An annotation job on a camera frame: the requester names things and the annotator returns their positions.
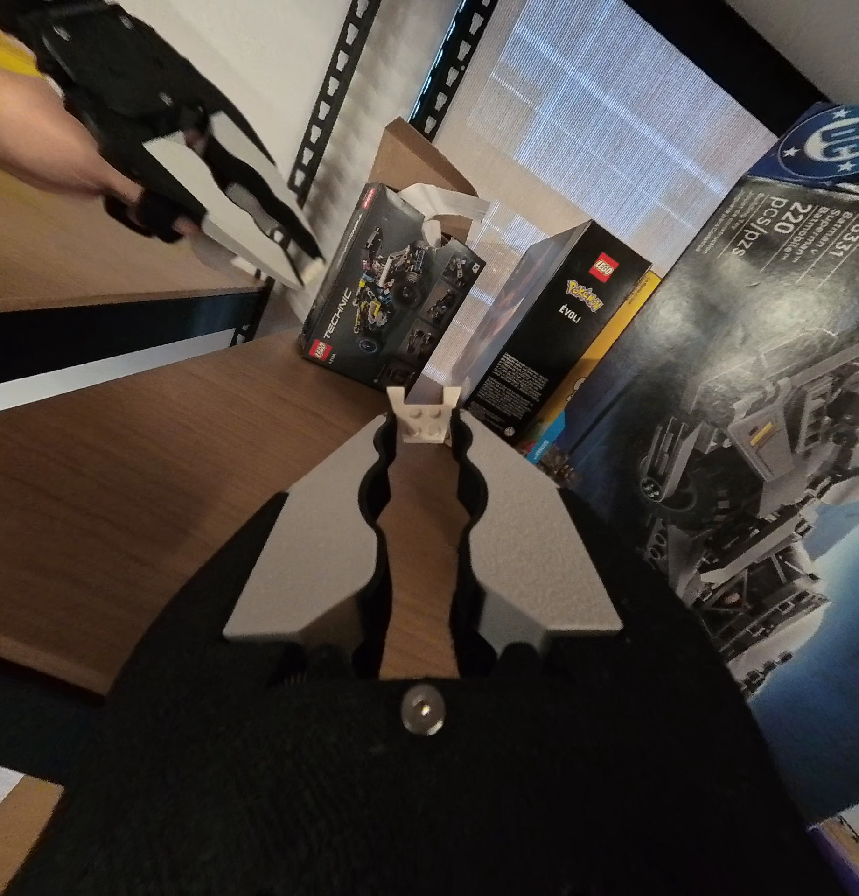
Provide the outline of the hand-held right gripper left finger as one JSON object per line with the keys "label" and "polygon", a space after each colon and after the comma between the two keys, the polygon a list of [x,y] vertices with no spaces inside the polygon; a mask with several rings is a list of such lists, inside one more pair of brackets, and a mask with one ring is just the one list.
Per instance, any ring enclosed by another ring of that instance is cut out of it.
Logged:
{"label": "hand-held right gripper left finger", "polygon": [[379,517],[397,426],[376,417],[282,494],[272,531],[224,627],[237,642],[383,650],[391,577]]}

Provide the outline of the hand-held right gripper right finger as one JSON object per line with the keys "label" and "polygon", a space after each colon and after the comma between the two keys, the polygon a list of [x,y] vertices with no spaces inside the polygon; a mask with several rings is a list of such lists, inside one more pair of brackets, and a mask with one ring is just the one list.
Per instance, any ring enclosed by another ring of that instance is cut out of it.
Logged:
{"label": "hand-held right gripper right finger", "polygon": [[468,512],[457,655],[501,656],[524,644],[544,656],[561,639],[620,632],[562,490],[473,417],[455,418],[455,459],[457,497]]}

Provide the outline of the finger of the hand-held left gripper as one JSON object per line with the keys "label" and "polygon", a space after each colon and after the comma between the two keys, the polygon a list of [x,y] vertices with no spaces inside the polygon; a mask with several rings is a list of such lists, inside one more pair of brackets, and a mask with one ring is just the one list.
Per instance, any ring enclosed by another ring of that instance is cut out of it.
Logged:
{"label": "finger of the hand-held left gripper", "polygon": [[297,287],[298,275],[283,248],[222,192],[206,163],[180,138],[149,140],[147,151],[204,208],[199,227],[207,238],[279,283]]}
{"label": "finger of the hand-held left gripper", "polygon": [[295,194],[257,134],[231,116],[210,116],[193,147],[222,193],[269,234],[281,230],[309,260],[325,264],[323,252]]}

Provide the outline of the black metal rack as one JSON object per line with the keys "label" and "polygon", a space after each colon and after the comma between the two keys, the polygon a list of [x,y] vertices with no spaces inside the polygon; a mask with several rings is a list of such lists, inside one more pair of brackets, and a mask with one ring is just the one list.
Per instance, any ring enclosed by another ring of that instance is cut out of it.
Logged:
{"label": "black metal rack", "polygon": [[[342,2],[341,20],[334,15],[328,22],[308,19],[321,15],[319,2],[193,2],[192,14],[212,17],[218,31],[230,32],[228,55],[210,46],[195,20],[170,2],[140,7],[165,14],[167,29],[146,21],[132,6],[110,3],[154,28],[190,60],[265,144],[325,258],[320,269],[309,269],[309,260],[281,230],[262,230],[283,248],[298,275],[297,287],[278,281],[277,286],[288,294],[295,317],[307,314],[342,238],[342,220],[333,217],[351,207],[366,178],[368,163],[359,156],[374,152],[368,149],[373,140],[368,132],[373,128],[381,137],[388,120],[408,119],[432,81],[431,65],[444,56],[443,39],[454,37],[450,6],[459,11],[463,2],[395,2],[389,8],[386,2]],[[498,3],[491,10],[490,2],[477,2],[473,15],[480,17],[483,34]],[[816,87],[727,2],[638,2],[640,9],[624,3],[775,134],[775,141],[818,103],[859,103],[859,97],[834,98]],[[468,57],[474,57],[480,39],[468,46]],[[6,52],[0,69],[45,80],[67,111],[64,92],[43,74],[42,63],[1,29],[0,50]],[[110,196],[68,196],[98,201],[109,215],[103,200]],[[177,242],[139,235],[166,245],[190,242],[197,257],[217,271],[236,268],[274,280],[212,242],[199,226],[178,218]]]}

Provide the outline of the black racing car toy box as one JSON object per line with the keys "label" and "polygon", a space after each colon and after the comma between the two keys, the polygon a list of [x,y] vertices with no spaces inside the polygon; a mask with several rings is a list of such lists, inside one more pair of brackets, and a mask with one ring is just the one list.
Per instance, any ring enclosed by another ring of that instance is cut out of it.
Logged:
{"label": "black racing car toy box", "polygon": [[467,241],[489,208],[431,141],[392,120],[301,330],[301,357],[408,393],[485,268]]}

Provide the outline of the dark wooden shelf board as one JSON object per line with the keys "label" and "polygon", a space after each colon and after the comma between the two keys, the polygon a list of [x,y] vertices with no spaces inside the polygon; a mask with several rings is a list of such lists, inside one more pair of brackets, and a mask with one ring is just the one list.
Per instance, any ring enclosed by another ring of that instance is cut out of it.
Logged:
{"label": "dark wooden shelf board", "polygon": [[287,332],[0,412],[0,659],[104,695],[177,591],[387,397]]}

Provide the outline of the small pale plastic piece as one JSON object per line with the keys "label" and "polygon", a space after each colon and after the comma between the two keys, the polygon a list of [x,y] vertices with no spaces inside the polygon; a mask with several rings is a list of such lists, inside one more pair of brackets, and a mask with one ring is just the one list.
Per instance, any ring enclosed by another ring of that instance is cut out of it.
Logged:
{"label": "small pale plastic piece", "polygon": [[449,437],[454,410],[457,408],[461,387],[446,386],[440,404],[410,404],[402,386],[386,387],[391,411],[396,418],[401,441],[413,444],[443,444]]}

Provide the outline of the black toy box yellow emblem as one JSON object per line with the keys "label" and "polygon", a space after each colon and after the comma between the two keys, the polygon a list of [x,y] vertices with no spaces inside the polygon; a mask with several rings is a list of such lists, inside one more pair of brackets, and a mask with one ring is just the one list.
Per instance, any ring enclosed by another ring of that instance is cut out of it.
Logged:
{"label": "black toy box yellow emblem", "polygon": [[859,804],[859,103],[812,106],[740,177],[557,447],[699,620],[804,817]]}

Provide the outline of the person's left hand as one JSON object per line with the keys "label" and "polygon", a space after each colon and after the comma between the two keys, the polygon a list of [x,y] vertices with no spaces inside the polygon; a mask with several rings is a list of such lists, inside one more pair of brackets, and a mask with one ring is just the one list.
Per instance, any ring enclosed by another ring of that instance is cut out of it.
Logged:
{"label": "person's left hand", "polygon": [[113,168],[48,82],[0,69],[0,170],[59,195],[135,204],[143,189]]}

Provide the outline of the brown wooden shelf board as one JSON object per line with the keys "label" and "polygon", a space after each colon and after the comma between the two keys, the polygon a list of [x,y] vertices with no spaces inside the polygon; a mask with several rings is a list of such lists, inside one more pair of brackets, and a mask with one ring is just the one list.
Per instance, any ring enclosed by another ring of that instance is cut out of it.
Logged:
{"label": "brown wooden shelf board", "polygon": [[187,242],[139,237],[98,201],[44,193],[0,171],[0,313],[253,292]]}

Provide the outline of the dark blue toy box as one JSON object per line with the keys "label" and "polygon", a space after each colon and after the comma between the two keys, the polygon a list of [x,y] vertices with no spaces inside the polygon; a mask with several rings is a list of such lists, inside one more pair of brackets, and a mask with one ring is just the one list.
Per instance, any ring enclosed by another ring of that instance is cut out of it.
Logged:
{"label": "dark blue toy box", "polygon": [[516,444],[651,270],[593,220],[531,245],[463,351],[464,409]]}

